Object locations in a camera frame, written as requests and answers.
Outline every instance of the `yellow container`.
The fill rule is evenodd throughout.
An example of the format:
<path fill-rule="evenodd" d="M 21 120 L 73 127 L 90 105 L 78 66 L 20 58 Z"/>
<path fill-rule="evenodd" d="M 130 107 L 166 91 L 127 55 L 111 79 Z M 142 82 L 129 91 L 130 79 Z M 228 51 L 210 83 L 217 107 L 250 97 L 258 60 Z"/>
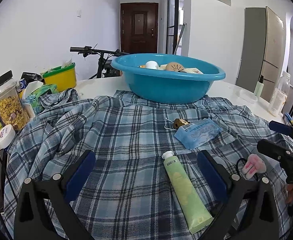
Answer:
<path fill-rule="evenodd" d="M 52 68 L 42 76 L 45 84 L 56 84 L 59 92 L 74 88 L 76 86 L 75 63 L 65 68 L 61 68 L 61 66 Z"/>

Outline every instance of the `green rim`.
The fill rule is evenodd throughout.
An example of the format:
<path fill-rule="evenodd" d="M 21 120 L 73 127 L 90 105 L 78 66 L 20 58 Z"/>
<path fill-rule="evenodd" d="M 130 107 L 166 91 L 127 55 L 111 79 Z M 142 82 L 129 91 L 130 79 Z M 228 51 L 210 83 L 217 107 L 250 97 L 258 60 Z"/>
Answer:
<path fill-rule="evenodd" d="M 75 63 L 72 63 L 71 65 L 69 65 L 68 67 L 65 67 L 65 68 L 61 68 L 61 67 L 62 66 L 59 66 L 59 67 L 56 67 L 56 68 L 52 68 L 52 69 L 49 70 L 50 72 L 49 71 L 46 71 L 45 73 L 42 74 L 42 77 L 43 78 L 50 77 L 50 76 L 53 76 L 53 75 L 62 73 L 64 71 L 73 69 L 73 68 L 75 68 Z"/>

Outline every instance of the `brown wooden door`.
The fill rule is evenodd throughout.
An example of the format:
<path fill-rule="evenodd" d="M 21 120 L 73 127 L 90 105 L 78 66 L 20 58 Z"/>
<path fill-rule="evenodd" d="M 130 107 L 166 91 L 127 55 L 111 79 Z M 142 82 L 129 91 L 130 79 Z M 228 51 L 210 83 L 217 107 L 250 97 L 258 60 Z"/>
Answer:
<path fill-rule="evenodd" d="M 121 3 L 121 51 L 157 53 L 158 3 Z"/>

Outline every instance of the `refrigerator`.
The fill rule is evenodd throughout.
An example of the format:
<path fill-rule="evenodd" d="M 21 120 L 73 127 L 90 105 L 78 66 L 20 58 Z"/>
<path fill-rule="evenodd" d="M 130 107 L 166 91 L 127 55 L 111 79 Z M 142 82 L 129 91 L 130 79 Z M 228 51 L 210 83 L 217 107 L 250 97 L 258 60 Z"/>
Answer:
<path fill-rule="evenodd" d="M 283 21 L 269 8 L 245 8 L 241 65 L 236 85 L 254 92 L 261 75 L 261 97 L 270 102 L 281 75 L 284 58 Z"/>

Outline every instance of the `blue plastic basin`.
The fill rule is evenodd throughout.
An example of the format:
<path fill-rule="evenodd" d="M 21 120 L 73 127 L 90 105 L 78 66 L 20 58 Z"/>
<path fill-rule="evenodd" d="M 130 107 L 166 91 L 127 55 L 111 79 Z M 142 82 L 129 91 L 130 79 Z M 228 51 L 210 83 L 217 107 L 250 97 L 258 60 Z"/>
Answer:
<path fill-rule="evenodd" d="M 202 74 L 190 74 L 140 68 L 148 61 L 159 65 L 177 62 L 185 68 L 198 68 Z M 166 104 L 188 104 L 203 98 L 215 80 L 225 72 L 208 62 L 168 54 L 131 54 L 112 60 L 112 67 L 123 72 L 125 82 L 138 96 Z"/>

